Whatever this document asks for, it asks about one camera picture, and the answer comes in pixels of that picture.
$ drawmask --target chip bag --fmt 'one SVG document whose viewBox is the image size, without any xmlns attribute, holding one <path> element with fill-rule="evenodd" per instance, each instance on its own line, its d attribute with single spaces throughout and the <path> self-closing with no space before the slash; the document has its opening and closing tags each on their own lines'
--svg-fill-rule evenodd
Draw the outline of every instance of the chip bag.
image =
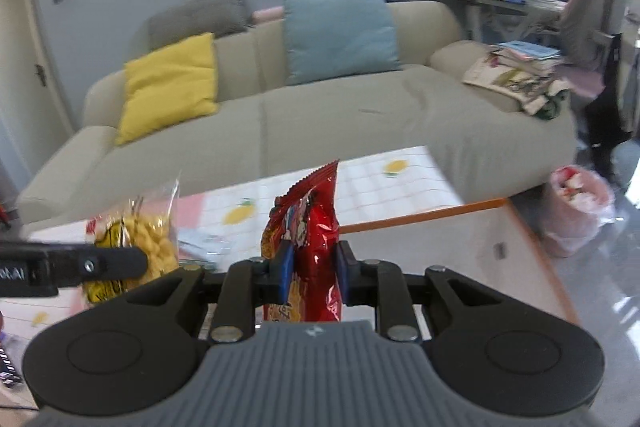
<svg viewBox="0 0 640 427">
<path fill-rule="evenodd" d="M 273 259 L 281 240 L 294 245 L 294 272 L 286 305 L 266 305 L 264 320 L 335 322 L 342 298 L 335 277 L 332 250 L 338 241 L 334 196 L 338 162 L 309 174 L 276 198 L 262 234 L 262 256 Z"/>
<path fill-rule="evenodd" d="M 117 297 L 177 269 L 178 246 L 172 215 L 177 194 L 176 181 L 87 222 L 88 242 L 103 248 L 139 247 L 148 263 L 145 274 L 138 279 L 83 283 L 82 290 L 89 304 Z"/>
</svg>

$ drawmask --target door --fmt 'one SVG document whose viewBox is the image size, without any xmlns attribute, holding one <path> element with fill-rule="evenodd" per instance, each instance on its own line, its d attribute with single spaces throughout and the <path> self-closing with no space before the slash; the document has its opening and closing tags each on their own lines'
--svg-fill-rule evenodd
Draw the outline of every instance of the door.
<svg viewBox="0 0 640 427">
<path fill-rule="evenodd" d="M 68 133 L 37 58 L 27 2 L 0 0 L 0 125 L 31 179 Z"/>
</svg>

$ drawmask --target black pants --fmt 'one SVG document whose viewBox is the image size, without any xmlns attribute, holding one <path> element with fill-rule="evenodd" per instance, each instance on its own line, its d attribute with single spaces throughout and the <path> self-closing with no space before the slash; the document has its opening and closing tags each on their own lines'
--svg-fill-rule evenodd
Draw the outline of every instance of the black pants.
<svg viewBox="0 0 640 427">
<path fill-rule="evenodd" d="M 622 129 L 618 110 L 621 44 L 622 34 L 614 36 L 604 70 L 604 90 L 584 109 L 594 167 L 598 174 L 609 180 L 614 175 L 611 164 L 613 149 L 631 138 L 631 133 Z"/>
</svg>

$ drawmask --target trash can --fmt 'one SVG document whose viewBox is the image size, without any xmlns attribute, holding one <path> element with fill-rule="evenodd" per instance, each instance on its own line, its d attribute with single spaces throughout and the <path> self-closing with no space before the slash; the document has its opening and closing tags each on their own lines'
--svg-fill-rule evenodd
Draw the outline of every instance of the trash can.
<svg viewBox="0 0 640 427">
<path fill-rule="evenodd" d="M 572 176 L 579 174 L 580 192 L 594 198 L 569 201 L 562 194 Z M 554 171 L 546 187 L 543 206 L 543 244 L 548 253 L 569 257 L 598 235 L 600 228 L 614 220 L 614 194 L 609 184 L 596 172 L 571 165 Z"/>
</svg>

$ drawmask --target beige sofa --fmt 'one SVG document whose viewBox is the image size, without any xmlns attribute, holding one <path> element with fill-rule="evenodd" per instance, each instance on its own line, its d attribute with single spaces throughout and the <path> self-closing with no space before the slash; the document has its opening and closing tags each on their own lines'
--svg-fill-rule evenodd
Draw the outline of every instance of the beige sofa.
<svg viewBox="0 0 640 427">
<path fill-rule="evenodd" d="M 541 121 L 511 99 L 461 83 L 484 46 L 460 41 L 437 2 L 389 5 L 401 71 L 286 86 L 282 21 L 215 42 L 220 111 L 123 147 L 113 140 L 122 71 L 89 91 L 82 129 L 18 198 L 30 227 L 91 216 L 180 176 L 181 195 L 318 166 L 334 158 L 426 145 L 466 201 L 511 196 L 572 162 L 568 107 Z"/>
</svg>

